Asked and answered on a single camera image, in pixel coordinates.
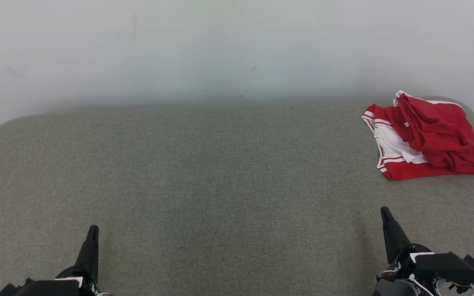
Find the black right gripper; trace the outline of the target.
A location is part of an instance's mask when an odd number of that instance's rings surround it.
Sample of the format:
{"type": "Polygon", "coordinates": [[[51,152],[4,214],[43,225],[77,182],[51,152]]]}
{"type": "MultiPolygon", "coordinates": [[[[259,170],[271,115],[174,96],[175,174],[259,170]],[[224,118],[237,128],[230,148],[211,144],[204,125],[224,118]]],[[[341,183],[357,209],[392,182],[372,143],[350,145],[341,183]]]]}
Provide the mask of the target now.
{"type": "Polygon", "coordinates": [[[380,209],[380,214],[389,267],[376,275],[373,295],[438,296],[433,280],[429,283],[414,275],[416,263],[411,258],[412,254],[431,254],[431,250],[421,244],[411,243],[387,206],[380,209]]]}

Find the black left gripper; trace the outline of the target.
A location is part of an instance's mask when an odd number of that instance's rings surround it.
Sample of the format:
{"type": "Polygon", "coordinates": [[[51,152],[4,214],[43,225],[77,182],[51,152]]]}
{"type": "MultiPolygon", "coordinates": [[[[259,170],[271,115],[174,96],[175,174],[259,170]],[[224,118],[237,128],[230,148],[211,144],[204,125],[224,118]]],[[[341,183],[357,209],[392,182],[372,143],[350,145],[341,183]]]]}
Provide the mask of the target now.
{"type": "Polygon", "coordinates": [[[66,268],[55,281],[77,281],[78,296],[111,296],[98,288],[99,227],[91,225],[74,266],[66,268]]]}

